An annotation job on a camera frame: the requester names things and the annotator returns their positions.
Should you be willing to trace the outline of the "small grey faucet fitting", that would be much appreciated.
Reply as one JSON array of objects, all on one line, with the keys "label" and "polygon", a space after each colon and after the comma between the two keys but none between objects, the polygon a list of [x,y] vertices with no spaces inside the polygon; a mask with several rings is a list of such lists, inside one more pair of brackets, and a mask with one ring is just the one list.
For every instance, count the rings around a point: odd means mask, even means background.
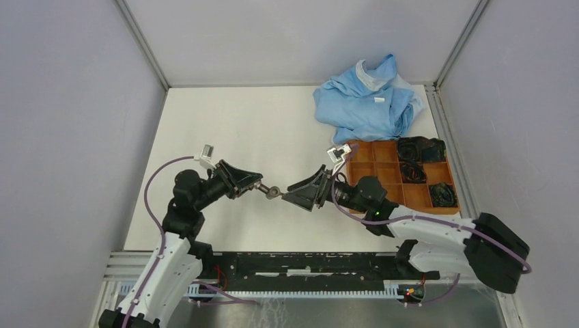
[{"label": "small grey faucet fitting", "polygon": [[255,183],[255,188],[259,191],[261,191],[262,193],[268,193],[270,188],[267,187],[266,185],[262,184],[260,181]]}]

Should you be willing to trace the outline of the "dark metal faucet tee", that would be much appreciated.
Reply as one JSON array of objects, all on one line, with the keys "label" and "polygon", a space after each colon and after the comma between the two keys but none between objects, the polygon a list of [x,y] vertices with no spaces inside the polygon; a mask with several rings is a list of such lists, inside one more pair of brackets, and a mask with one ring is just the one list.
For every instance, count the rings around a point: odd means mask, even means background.
[{"label": "dark metal faucet tee", "polygon": [[280,190],[280,188],[273,186],[270,187],[269,190],[266,192],[266,198],[268,200],[273,200],[277,197],[282,197],[284,195],[284,192],[282,192],[282,190]]}]

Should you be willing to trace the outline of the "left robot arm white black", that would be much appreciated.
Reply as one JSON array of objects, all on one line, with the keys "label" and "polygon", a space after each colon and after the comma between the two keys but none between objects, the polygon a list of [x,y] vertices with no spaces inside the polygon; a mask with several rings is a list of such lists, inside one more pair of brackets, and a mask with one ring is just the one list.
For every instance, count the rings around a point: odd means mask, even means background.
[{"label": "left robot arm white black", "polygon": [[205,222],[203,210],[222,197],[234,200],[257,188],[263,176],[224,160],[210,172],[208,178],[194,169],[176,174],[162,220],[145,203],[160,239],[131,291],[116,309],[100,315],[99,327],[166,327],[186,289],[213,273],[212,246],[197,240]]}]

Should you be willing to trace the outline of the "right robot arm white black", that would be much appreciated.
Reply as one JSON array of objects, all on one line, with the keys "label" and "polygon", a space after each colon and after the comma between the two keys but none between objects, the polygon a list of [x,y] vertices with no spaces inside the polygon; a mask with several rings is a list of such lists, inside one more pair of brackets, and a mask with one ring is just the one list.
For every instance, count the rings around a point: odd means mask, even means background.
[{"label": "right robot arm white black", "polygon": [[530,247],[497,216],[448,218],[412,210],[386,195],[375,176],[363,176],[350,185],[321,167],[312,177],[288,187],[281,198],[305,210],[331,202],[372,234],[400,238],[403,244],[394,268],[404,279],[419,272],[455,273],[513,294],[520,278],[531,273],[526,260]]}]

